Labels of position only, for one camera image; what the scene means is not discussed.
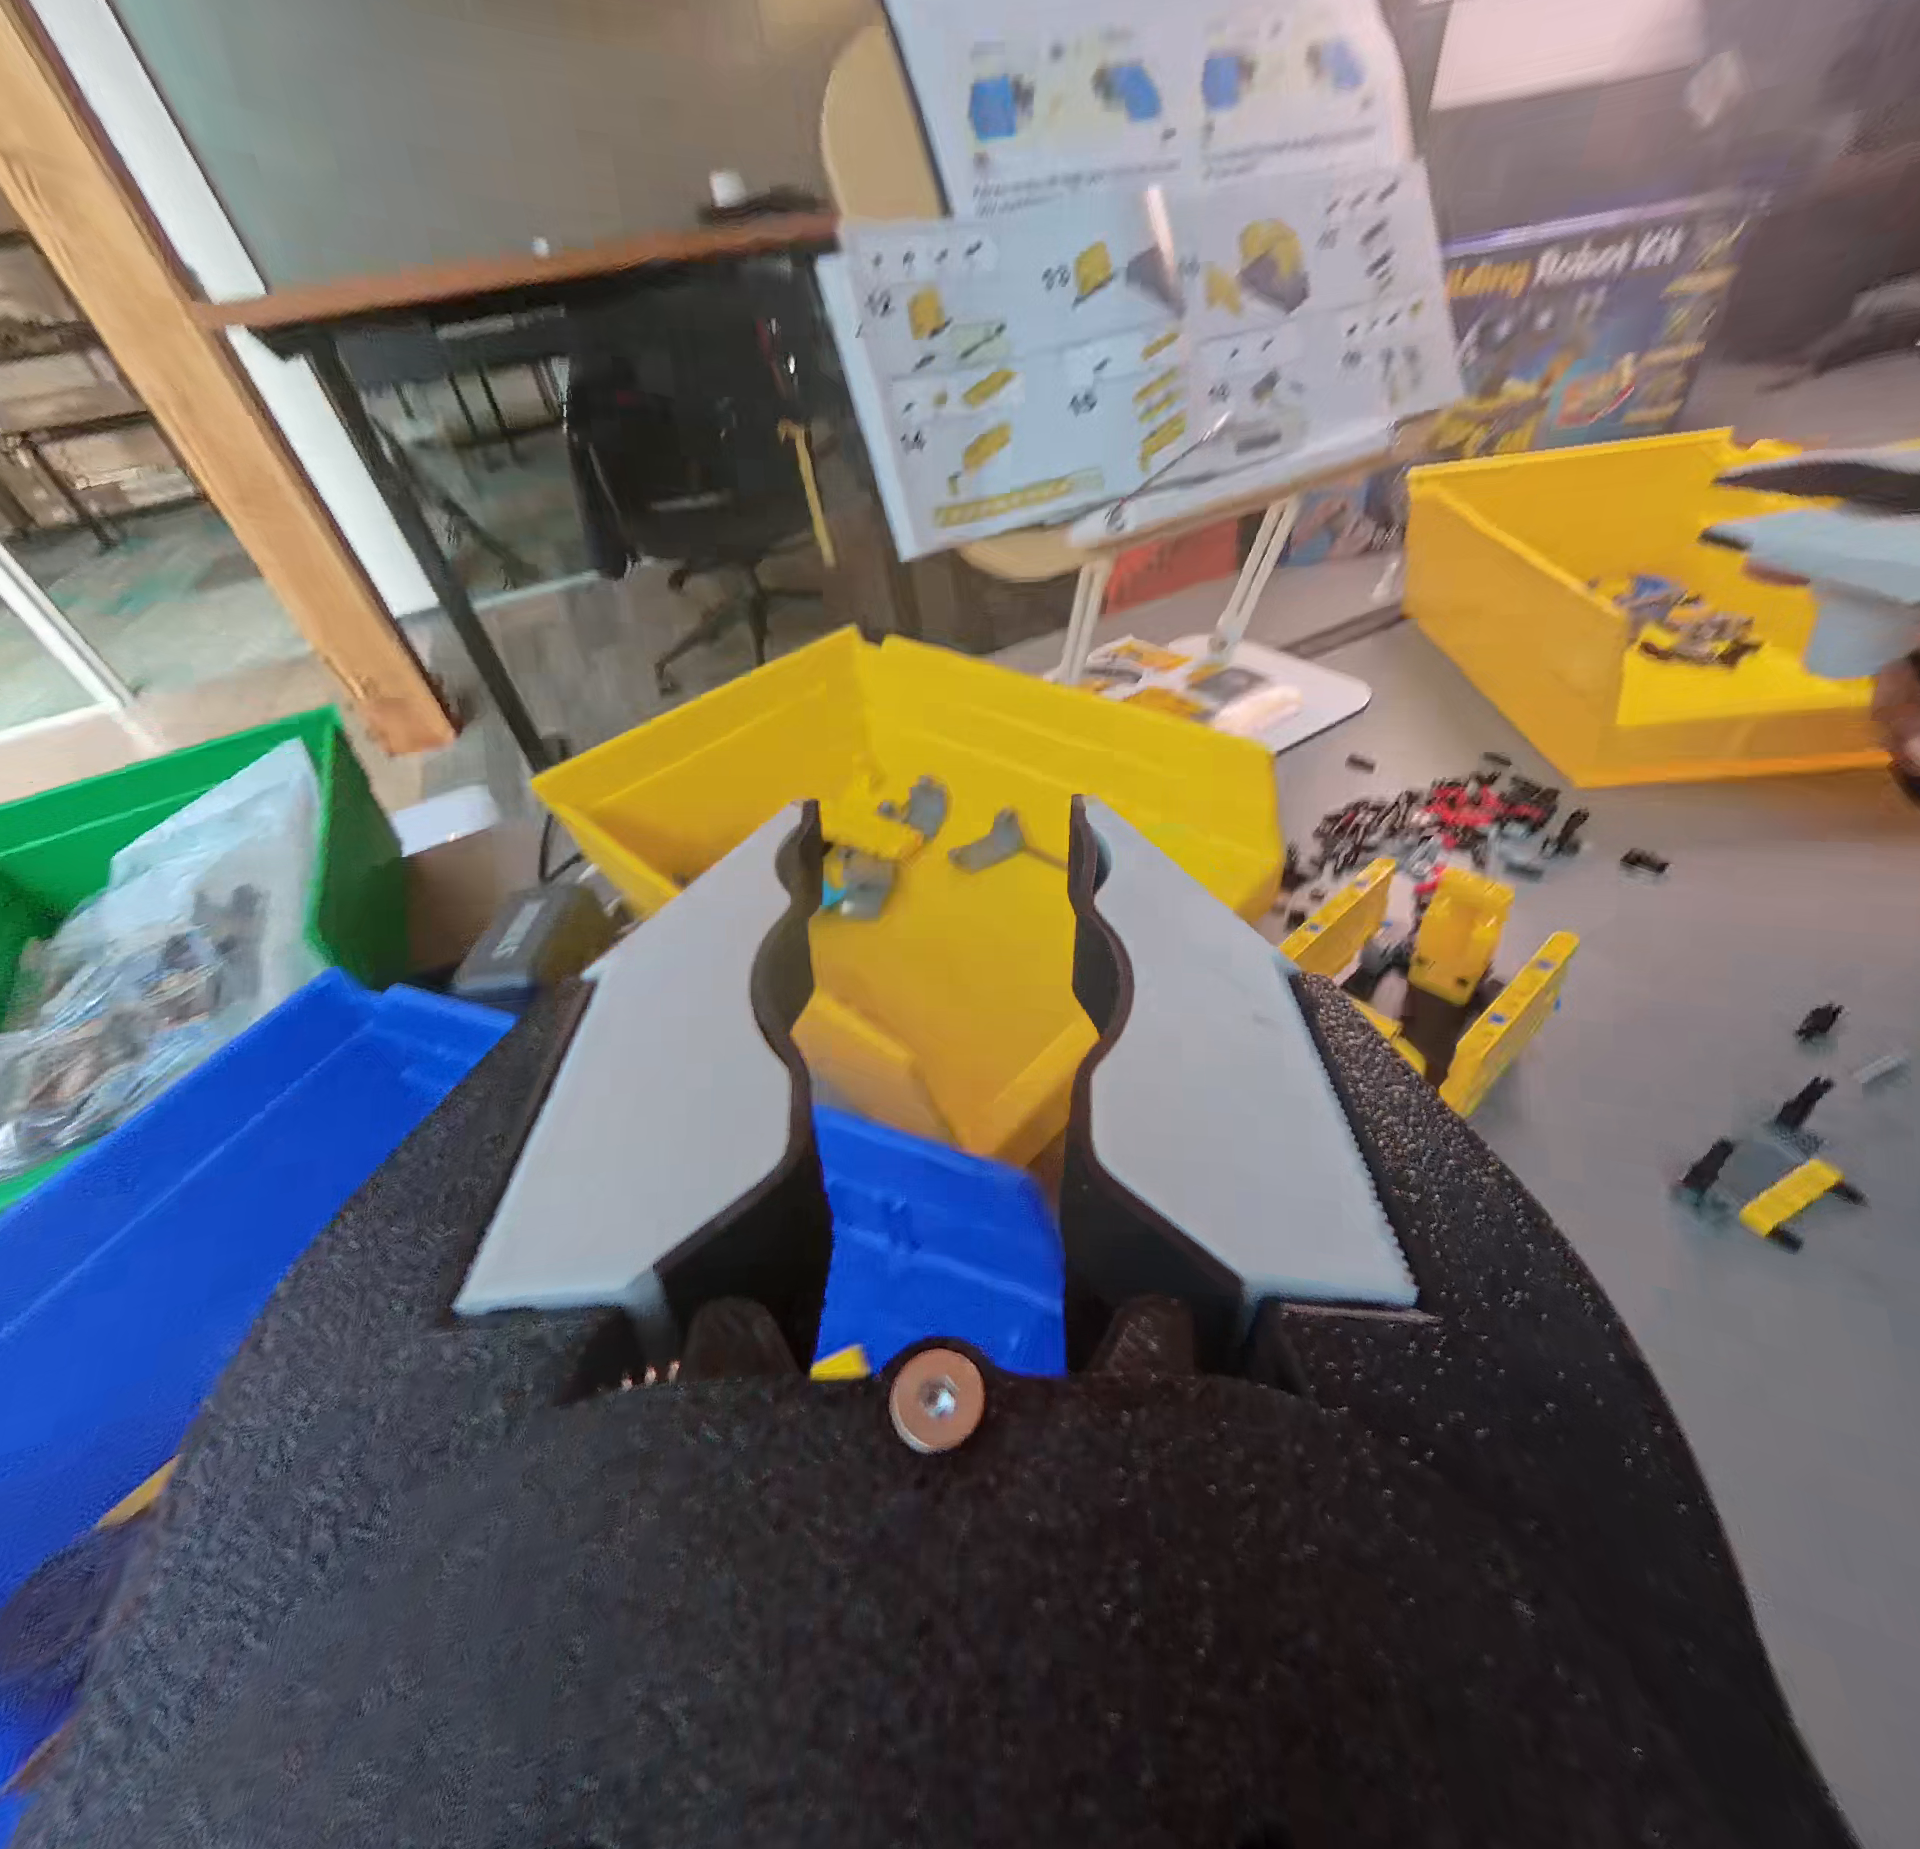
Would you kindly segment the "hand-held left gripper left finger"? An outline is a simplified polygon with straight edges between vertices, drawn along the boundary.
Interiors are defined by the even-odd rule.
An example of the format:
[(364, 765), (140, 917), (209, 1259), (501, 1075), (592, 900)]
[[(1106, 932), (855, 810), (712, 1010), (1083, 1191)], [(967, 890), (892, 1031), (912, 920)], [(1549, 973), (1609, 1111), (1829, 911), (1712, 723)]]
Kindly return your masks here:
[(830, 1188), (795, 1020), (821, 810), (795, 796), (592, 973), (457, 1315), (620, 1309), (647, 1364), (756, 1302), (812, 1368)]

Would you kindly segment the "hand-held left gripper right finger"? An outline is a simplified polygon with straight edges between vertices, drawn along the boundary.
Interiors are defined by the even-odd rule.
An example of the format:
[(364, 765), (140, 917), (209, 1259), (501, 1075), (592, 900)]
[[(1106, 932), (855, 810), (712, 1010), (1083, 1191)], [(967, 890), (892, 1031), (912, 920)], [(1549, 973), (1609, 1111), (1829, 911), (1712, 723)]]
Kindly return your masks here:
[(1068, 796), (1067, 890), (1097, 1031), (1055, 1184), (1068, 1368), (1139, 1296), (1188, 1309), (1216, 1375), (1266, 1309), (1413, 1315), (1307, 973), (1106, 796)]

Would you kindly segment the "heap of grey yellow lego parts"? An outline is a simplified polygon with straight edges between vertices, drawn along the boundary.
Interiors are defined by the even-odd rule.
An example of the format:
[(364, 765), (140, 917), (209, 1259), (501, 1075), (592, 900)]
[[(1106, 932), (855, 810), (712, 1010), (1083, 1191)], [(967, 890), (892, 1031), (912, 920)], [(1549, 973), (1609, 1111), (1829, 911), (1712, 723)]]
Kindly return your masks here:
[(1670, 573), (1592, 576), (1592, 598), (1605, 598), (1621, 614), (1629, 649), (1645, 662), (1740, 671), (1762, 649), (1752, 614), (1712, 610)]

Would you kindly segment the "yellow black lego model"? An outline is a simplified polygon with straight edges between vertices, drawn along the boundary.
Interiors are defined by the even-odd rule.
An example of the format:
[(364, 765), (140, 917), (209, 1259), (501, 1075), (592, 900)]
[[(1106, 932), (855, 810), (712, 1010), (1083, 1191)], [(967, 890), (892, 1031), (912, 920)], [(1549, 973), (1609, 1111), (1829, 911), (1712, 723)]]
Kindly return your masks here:
[(1509, 890), (1473, 870), (1435, 870), (1413, 890), (1405, 932), (1386, 932), (1396, 861), (1374, 855), (1351, 890), (1314, 900), (1292, 932), (1296, 973), (1337, 981), (1381, 1048), (1455, 1111), (1477, 1114), (1508, 1068), (1563, 1009), (1576, 932), (1549, 932), (1501, 973)]

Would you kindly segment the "yellow plastic bin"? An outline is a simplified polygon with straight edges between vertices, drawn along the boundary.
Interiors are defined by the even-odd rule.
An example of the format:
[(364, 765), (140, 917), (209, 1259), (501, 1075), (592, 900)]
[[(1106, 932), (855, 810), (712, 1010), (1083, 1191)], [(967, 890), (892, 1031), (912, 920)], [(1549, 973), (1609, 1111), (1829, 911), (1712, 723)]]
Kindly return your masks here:
[[(1670, 432), (1405, 477), (1405, 621), (1568, 777), (1708, 786), (1880, 765), (1869, 682), (1814, 682), (1809, 590), (1697, 546), (1721, 517), (1790, 512), (1712, 486), (1790, 444)], [(1645, 662), (1592, 576), (1670, 573), (1757, 621), (1740, 671)]]
[(540, 808), (661, 917), (774, 810), (873, 810), (947, 777), (947, 830), (873, 920), (812, 920), (795, 1053), (849, 1111), (1026, 1169), (1067, 1135), (1087, 1020), (1068, 1000), (1067, 870), (947, 861), (1012, 808), (1068, 855), (1068, 796), (1117, 808), (1234, 917), (1279, 900), (1279, 760), (1257, 743), (862, 629), (818, 635), (530, 777)]

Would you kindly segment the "pile of small lego pins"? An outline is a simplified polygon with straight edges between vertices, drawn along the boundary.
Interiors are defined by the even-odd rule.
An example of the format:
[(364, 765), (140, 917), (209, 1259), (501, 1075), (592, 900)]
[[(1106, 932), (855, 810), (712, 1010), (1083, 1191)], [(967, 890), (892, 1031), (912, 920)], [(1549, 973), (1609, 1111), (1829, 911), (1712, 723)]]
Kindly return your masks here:
[(1328, 896), (1372, 861), (1413, 875), (1413, 900), (1439, 890), (1439, 870), (1542, 885), (1576, 861), (1596, 836), (1596, 810), (1556, 786), (1488, 754), (1473, 770), (1404, 786), (1381, 796), (1328, 808), (1307, 845), (1287, 845), (1287, 896)]

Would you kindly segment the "blue plastic bin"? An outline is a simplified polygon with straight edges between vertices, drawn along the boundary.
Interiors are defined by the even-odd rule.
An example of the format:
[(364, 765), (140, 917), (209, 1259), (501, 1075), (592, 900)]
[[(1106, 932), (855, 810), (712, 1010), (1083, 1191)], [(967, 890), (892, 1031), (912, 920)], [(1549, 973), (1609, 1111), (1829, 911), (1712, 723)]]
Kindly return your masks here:
[[(140, 1114), (9, 1199), (0, 1224), (0, 1773), (71, 1718), (152, 1488), (227, 1355), (346, 1199), (513, 1031), (440, 994), (321, 973)], [(812, 1111), (830, 1188), (818, 1375), (957, 1337), (1067, 1375), (1067, 1244), (1026, 1169)]]

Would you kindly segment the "green plastic bin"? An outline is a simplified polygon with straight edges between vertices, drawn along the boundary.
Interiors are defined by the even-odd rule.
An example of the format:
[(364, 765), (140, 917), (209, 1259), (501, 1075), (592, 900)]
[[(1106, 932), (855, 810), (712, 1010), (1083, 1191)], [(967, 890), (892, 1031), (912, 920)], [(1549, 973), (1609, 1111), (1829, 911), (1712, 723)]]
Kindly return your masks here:
[(394, 988), (409, 973), (409, 885), (389, 810), (369, 792), (364, 760), (333, 710), (287, 715), (255, 735), (200, 743), (169, 760), (135, 760), (113, 777), (81, 777), (9, 808), (9, 994), (25, 942), (47, 942), (86, 896), (106, 890), (113, 855), (197, 808), (280, 743), (303, 743), (321, 770), (321, 890), (303, 932), (356, 988)]

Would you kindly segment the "grey yellow lego subassembly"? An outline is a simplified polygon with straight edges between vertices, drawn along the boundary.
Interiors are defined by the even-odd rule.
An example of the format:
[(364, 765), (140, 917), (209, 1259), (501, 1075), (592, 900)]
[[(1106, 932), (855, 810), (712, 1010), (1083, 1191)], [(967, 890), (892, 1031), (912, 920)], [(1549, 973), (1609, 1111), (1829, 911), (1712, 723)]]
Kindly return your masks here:
[(1809, 1210), (1869, 1210), (1869, 1191), (1829, 1162), (1822, 1135), (1809, 1128), (1829, 1093), (1836, 1075), (1809, 1075), (1774, 1114), (1708, 1145), (1708, 1156), (1679, 1169), (1671, 1199), (1783, 1255), (1805, 1255), (1795, 1219)]

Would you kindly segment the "black power adapter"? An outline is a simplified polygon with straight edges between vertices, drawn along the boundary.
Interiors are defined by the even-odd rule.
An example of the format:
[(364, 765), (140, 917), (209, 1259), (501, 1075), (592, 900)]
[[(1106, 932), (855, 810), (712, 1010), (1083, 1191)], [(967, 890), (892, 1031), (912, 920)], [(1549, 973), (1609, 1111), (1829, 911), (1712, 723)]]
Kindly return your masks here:
[(450, 994), (525, 1010), (547, 988), (576, 981), (592, 963), (617, 948), (617, 917), (592, 885), (560, 875), (501, 900), (485, 932), (458, 957)]

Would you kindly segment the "blue toy kit box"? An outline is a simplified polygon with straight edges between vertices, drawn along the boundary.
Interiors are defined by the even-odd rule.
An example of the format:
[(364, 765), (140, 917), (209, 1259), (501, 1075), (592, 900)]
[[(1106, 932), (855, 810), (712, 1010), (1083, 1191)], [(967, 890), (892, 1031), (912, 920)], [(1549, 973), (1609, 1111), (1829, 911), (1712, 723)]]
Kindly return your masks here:
[(1721, 186), (1445, 250), (1467, 398), (1396, 463), (1314, 486), (1287, 562), (1374, 559), (1405, 534), (1405, 477), (1670, 432), (1740, 282), (1762, 196)]

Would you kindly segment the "heap of plastic bags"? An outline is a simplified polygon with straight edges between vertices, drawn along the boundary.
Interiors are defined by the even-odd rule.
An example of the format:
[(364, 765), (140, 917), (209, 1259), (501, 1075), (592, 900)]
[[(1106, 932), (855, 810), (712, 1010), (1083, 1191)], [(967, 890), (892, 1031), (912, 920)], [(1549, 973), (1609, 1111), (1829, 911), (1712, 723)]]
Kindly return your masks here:
[(47, 942), (19, 948), (0, 1031), (0, 1184), (106, 1145), (255, 1020), (326, 973), (321, 770), (280, 743), (113, 855)]

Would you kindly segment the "instruction booklet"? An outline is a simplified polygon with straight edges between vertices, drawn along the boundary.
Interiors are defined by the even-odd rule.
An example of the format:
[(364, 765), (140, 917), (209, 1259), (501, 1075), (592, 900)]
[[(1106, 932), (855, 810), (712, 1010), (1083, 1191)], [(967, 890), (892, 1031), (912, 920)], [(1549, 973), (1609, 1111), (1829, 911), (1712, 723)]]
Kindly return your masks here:
[(1386, 449), (1460, 347), (1381, 0), (885, 0), (938, 214), (821, 270), (899, 559)]

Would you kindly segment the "white wooden book stand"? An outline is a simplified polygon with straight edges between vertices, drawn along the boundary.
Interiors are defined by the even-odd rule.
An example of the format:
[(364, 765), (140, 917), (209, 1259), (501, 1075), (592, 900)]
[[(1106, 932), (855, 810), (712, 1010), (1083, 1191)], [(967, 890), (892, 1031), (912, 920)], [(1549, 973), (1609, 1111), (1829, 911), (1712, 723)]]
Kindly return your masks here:
[[(892, 24), (862, 24), (836, 53), (830, 87), (821, 87), (818, 157), (821, 157), (830, 203), (836, 203), (843, 222), (855, 222), (855, 229), (873, 229), (873, 222), (929, 229), (929, 222), (938, 222), (934, 157), (929, 157), (920, 115), (911, 105), (911, 71), (899, 71), (899, 53), (897, 53)], [(1097, 629), (1106, 629), (1111, 573), (1117, 573), (1117, 559), (1127, 546), (1257, 512), (1257, 534), (1252, 534), (1252, 546), (1240, 559), (1240, 576), (1234, 576), (1216, 629), (1178, 635), (1176, 649), (1229, 653), (1240, 671), (1257, 671), (1270, 682), (1307, 691), (1307, 715), (1257, 735), (1266, 754), (1292, 754), (1292, 744), (1355, 723), (1374, 695), (1372, 695), (1372, 682), (1337, 678), (1337, 671), (1309, 662), (1307, 649), (1252, 644), (1252, 610), (1257, 610), (1257, 598), (1266, 598), (1266, 585), (1270, 585), (1270, 573), (1287, 559), (1287, 537), (1292, 537), (1292, 528), (1307, 512), (1307, 493), (1328, 486), (1351, 465), (1374, 465), (1381, 457), (1386, 457), (1381, 444), (1374, 449), (1341, 444), (1341, 449), (1309, 457), (1314, 465), (1292, 477), (1270, 493), (1229, 493), (1229, 497), (1137, 493), (1137, 497), (1117, 497), (1117, 508), (1106, 508), (1087, 517), (1016, 528), (1016, 534), (999, 534), (999, 537), (947, 537), (934, 555), (974, 562), (982, 576), (990, 576), (1003, 590), (1068, 576), (1068, 621), (1067, 621), (1067, 649), (1053, 662), (1053, 682), (1080, 691), (1080, 678), (1083, 678), (1083, 662), (1097, 649)]]

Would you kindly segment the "wooden support post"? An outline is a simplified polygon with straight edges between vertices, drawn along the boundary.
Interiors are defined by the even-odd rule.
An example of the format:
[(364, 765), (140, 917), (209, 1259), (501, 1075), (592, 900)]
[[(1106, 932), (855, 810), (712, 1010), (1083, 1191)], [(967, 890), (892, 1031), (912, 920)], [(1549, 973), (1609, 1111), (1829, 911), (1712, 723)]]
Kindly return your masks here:
[(457, 744), (458, 723), (401, 614), (429, 610), (401, 537), (314, 356), (271, 356), (214, 307), (265, 282), (113, 0), (0, 5), (0, 180), (122, 384), (351, 715), (389, 760)]

